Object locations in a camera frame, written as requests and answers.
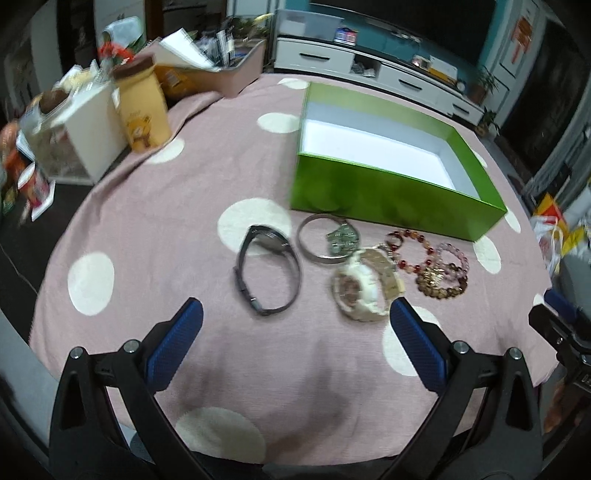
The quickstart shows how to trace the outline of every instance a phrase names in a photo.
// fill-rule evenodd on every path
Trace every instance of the cable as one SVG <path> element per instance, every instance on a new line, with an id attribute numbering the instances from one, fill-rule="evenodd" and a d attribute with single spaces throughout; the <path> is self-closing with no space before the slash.
<path id="1" fill-rule="evenodd" d="M 33 287 L 33 285 L 31 285 L 31 282 L 29 282 L 27 280 L 27 278 L 25 277 L 25 275 L 23 275 L 22 273 L 20 273 L 18 271 L 17 266 L 12 262 L 12 259 L 8 256 L 8 254 L 6 253 L 6 250 L 4 250 L 4 247 L 2 246 L 2 244 L 0 244 L 0 249 L 2 250 L 2 253 L 4 254 L 4 256 L 7 258 L 7 260 L 10 262 L 10 264 L 12 265 L 14 271 L 17 273 L 17 275 L 19 277 L 21 277 L 22 281 L 25 282 L 27 285 L 29 285 L 29 287 L 31 288 L 32 291 L 35 292 L 36 296 L 39 296 L 39 292 L 35 289 L 35 287 Z"/>

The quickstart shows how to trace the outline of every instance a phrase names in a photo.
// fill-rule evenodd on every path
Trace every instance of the black watch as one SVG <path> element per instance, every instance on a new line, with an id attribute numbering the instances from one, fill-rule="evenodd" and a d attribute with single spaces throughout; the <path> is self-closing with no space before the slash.
<path id="1" fill-rule="evenodd" d="M 254 297 L 244 279 L 242 278 L 242 269 L 244 268 L 244 259 L 246 257 L 246 251 L 248 247 L 252 243 L 253 240 L 257 241 L 257 243 L 269 250 L 274 254 L 284 255 L 286 257 L 291 257 L 295 263 L 295 283 L 297 285 L 295 289 L 295 293 L 292 296 L 291 300 L 283 307 L 279 307 L 276 309 L 264 309 L 260 302 Z M 279 313 L 287 310 L 296 300 L 298 294 L 300 293 L 301 287 L 301 267 L 300 262 L 297 259 L 296 252 L 290 245 L 289 240 L 283 235 L 281 232 L 277 230 L 265 226 L 265 225 L 252 225 L 248 229 L 248 233 L 244 238 L 242 243 L 242 247 L 240 248 L 240 252 L 238 253 L 238 259 L 236 261 L 236 266 L 234 267 L 234 273 L 236 274 L 236 285 L 238 286 L 238 290 L 242 293 L 242 296 L 247 300 L 250 306 L 257 312 L 259 315 L 263 317 L 267 317 L 269 315 L 273 315 L 274 313 Z"/>

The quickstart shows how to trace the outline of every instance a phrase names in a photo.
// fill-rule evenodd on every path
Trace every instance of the yellow bear container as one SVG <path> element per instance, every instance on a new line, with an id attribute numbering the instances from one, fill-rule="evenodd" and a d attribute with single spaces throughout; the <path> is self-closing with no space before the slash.
<path id="1" fill-rule="evenodd" d="M 172 132 L 153 56 L 137 56 L 116 66 L 113 78 L 119 89 L 119 116 L 132 150 L 143 152 L 166 143 Z"/>

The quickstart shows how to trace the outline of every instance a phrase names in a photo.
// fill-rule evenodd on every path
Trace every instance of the green box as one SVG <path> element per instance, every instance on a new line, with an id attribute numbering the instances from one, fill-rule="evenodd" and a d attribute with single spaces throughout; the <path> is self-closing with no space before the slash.
<path id="1" fill-rule="evenodd" d="M 471 241 L 507 212 L 453 126 L 322 83 L 306 92 L 291 207 Z"/>

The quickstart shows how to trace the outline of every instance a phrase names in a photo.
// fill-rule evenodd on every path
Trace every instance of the pink tablecloth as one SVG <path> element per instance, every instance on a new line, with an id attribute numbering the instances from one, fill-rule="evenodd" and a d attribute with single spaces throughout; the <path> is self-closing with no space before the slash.
<path id="1" fill-rule="evenodd" d="M 334 267 L 301 259 L 303 285 L 283 314 L 256 317 L 236 291 L 232 267 L 249 225 L 294 235 L 307 216 L 289 210 L 305 77 L 264 75 L 235 99 L 210 93 L 180 102 L 176 138 L 153 155 L 131 154 L 99 184 L 53 252 L 35 310 L 30 344 L 58 377 L 69 350 L 118 349 L 168 320 L 189 296 L 204 325 L 168 390 L 165 414 L 194 450 L 245 462 L 348 463 L 401 451 L 435 402 L 387 323 L 347 320 L 330 296 Z M 407 101 L 334 80 L 450 122 Z M 477 351 L 521 348 L 538 384 L 553 349 L 528 325 L 550 285 L 528 219 L 474 133 L 456 125 L 481 156 L 509 213 L 474 244 L 452 240 L 470 261 L 467 292 L 423 296 L 403 274 L 407 299 L 452 340 Z M 391 230 L 356 222 L 363 245 Z M 327 224 L 311 224 L 323 249 Z M 427 233 L 436 244 L 444 238 Z M 407 242 L 404 254 L 421 260 Z M 283 265 L 253 250 L 247 279 L 263 303 L 288 297 Z M 130 424 L 118 393 L 122 422 Z M 475 418 L 479 397 L 462 423 Z"/>

